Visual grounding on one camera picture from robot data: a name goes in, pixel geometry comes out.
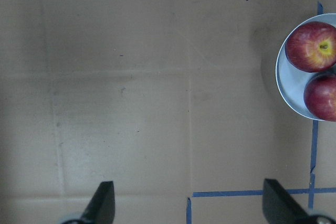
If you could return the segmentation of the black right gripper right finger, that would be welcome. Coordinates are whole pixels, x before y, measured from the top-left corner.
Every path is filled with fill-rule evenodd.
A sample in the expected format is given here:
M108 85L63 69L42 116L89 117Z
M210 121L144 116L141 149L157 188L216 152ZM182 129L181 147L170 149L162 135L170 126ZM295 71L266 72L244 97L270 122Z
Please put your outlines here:
M264 179L262 210L270 224L315 223L276 179Z

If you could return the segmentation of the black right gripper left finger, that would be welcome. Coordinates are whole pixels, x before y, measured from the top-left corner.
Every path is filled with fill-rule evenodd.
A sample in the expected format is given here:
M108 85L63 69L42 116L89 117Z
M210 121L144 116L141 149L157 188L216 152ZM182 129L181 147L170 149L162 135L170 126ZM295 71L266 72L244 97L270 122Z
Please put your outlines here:
M113 181L101 182L80 217L80 223L111 224L115 217Z

